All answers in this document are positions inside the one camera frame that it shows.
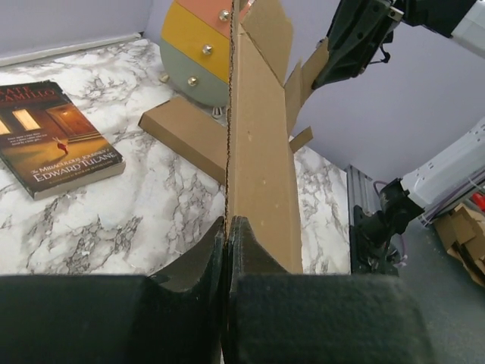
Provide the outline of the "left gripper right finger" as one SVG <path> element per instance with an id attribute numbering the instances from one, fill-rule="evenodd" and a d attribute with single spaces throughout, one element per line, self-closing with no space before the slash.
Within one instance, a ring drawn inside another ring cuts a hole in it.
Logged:
<path id="1" fill-rule="evenodd" d="M 227 238 L 228 278 L 236 283 L 247 274 L 288 274 L 288 271 L 257 241 L 248 218 L 235 216 Z"/>

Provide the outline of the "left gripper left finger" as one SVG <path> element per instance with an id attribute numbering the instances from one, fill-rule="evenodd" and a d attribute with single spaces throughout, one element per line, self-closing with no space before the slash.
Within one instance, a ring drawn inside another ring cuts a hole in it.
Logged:
<path id="1" fill-rule="evenodd" d="M 194 288 L 211 268 L 213 254 L 221 250 L 217 247 L 217 239 L 223 229 L 224 218 L 219 217 L 198 243 L 149 277 L 164 289 L 176 293 Z"/>

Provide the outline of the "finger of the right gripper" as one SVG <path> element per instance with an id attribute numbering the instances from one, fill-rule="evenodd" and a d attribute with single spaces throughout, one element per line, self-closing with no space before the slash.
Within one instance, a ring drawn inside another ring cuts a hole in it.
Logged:
<path id="1" fill-rule="evenodd" d="M 390 60 L 383 45 L 393 41 L 396 8 L 392 1 L 341 1 L 327 32 L 328 61 L 311 85 L 312 89 L 357 77 L 379 51 L 381 63 Z"/>

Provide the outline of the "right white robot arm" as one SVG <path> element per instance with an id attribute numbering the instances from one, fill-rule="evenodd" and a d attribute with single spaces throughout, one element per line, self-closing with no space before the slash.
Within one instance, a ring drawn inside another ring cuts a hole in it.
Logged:
<path id="1" fill-rule="evenodd" d="M 484 179 L 484 3 L 341 1 L 318 48 L 316 147 L 347 170 L 351 270 L 394 274 L 392 238 Z"/>

